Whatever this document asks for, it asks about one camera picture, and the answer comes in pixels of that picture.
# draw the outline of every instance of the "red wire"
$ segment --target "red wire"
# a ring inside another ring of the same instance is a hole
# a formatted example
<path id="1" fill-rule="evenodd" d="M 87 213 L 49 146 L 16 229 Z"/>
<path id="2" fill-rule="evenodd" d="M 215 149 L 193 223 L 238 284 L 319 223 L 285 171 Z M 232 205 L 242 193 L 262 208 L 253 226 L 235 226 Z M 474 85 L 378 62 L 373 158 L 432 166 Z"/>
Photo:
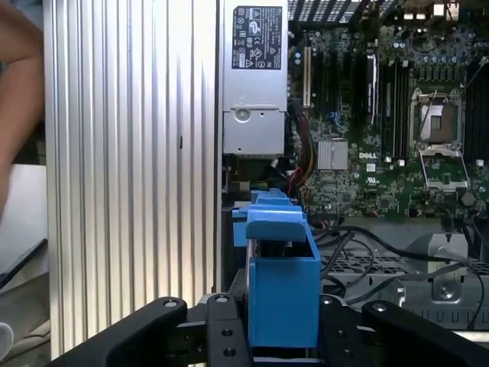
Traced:
<path id="1" fill-rule="evenodd" d="M 300 172 L 300 175 L 302 176 L 303 169 L 301 167 L 298 167 L 292 174 L 289 180 L 289 188 L 287 190 L 287 195 L 290 196 L 290 193 L 292 191 L 292 182 L 296 179 L 296 175 Z"/>

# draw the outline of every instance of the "black handle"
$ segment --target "black handle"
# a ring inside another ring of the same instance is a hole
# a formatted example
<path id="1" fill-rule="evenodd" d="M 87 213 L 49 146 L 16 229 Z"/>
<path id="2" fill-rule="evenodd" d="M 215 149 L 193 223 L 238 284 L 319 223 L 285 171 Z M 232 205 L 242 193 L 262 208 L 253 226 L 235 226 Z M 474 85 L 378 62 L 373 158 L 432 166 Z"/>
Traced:
<path id="1" fill-rule="evenodd" d="M 362 317 L 386 344 L 391 364 L 482 367 L 489 351 L 386 301 L 365 304 Z"/>

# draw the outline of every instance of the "screw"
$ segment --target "screw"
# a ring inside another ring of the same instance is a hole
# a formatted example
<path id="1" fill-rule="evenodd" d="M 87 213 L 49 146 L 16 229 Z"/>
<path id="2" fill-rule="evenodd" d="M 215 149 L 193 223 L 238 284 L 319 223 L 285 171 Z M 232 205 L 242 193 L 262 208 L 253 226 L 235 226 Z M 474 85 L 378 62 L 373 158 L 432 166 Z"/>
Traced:
<path id="1" fill-rule="evenodd" d="M 449 300 L 450 298 L 453 297 L 454 293 L 453 291 L 450 289 L 450 287 L 447 287 L 446 285 L 442 285 L 440 287 L 440 295 L 442 296 L 442 298 L 444 300 Z"/>
<path id="2" fill-rule="evenodd" d="M 219 302 L 220 304 L 224 304 L 229 300 L 226 296 L 217 296 L 215 299 L 216 302 Z"/>
<path id="3" fill-rule="evenodd" d="M 387 307 L 385 307 L 383 304 L 375 304 L 372 307 L 374 308 L 374 310 L 379 311 L 379 312 L 387 311 Z"/>
<path id="4" fill-rule="evenodd" d="M 234 357 L 234 356 L 236 356 L 236 349 L 234 349 L 234 348 L 226 348 L 226 349 L 224 349 L 223 354 L 226 357 Z"/>
<path id="5" fill-rule="evenodd" d="M 344 349 L 343 353 L 345 354 L 345 357 L 350 359 L 353 356 L 353 352 L 350 349 Z"/>
<path id="6" fill-rule="evenodd" d="M 165 307 L 175 307 L 178 304 L 175 300 L 167 300 L 163 305 Z"/>

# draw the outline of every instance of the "chipset heatsink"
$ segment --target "chipset heatsink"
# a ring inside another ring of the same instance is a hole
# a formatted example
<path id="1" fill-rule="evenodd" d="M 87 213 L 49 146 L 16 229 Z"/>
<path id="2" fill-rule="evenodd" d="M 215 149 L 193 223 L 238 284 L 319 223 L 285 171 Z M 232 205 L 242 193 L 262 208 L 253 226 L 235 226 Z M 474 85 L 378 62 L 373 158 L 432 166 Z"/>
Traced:
<path id="1" fill-rule="evenodd" d="M 320 141 L 318 169 L 321 171 L 346 171 L 348 169 L 348 142 L 345 140 Z"/>

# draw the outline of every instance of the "white surface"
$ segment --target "white surface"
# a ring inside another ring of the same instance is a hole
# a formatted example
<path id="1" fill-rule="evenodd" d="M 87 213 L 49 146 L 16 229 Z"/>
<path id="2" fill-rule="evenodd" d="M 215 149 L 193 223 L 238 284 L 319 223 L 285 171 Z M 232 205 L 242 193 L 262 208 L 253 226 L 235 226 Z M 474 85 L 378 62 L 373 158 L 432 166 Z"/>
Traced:
<path id="1" fill-rule="evenodd" d="M 17 164 L 10 179 L 10 193 L 0 222 L 0 272 L 16 258 L 47 237 L 46 167 Z M 47 257 L 39 271 L 47 271 Z"/>

